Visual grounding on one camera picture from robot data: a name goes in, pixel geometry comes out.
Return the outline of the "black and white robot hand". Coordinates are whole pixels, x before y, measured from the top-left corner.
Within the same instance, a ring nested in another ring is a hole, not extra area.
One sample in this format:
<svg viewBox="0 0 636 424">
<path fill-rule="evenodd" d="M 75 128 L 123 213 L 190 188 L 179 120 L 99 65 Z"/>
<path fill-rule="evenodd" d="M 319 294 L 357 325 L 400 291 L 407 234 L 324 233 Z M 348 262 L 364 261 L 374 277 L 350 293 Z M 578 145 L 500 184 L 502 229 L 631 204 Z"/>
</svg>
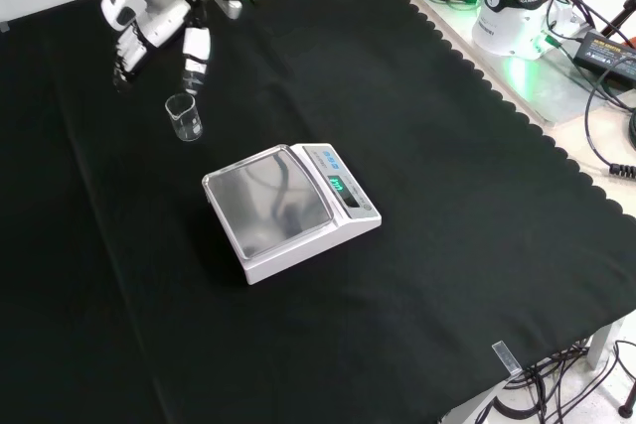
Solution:
<svg viewBox="0 0 636 424">
<path fill-rule="evenodd" d="M 152 56 L 174 40 L 183 40 L 181 89 L 196 96 L 202 89 L 212 52 L 205 25 L 208 0 L 172 0 L 161 7 L 150 0 L 102 0 L 101 11 L 119 34 L 114 47 L 113 84 L 129 88 Z"/>
</svg>

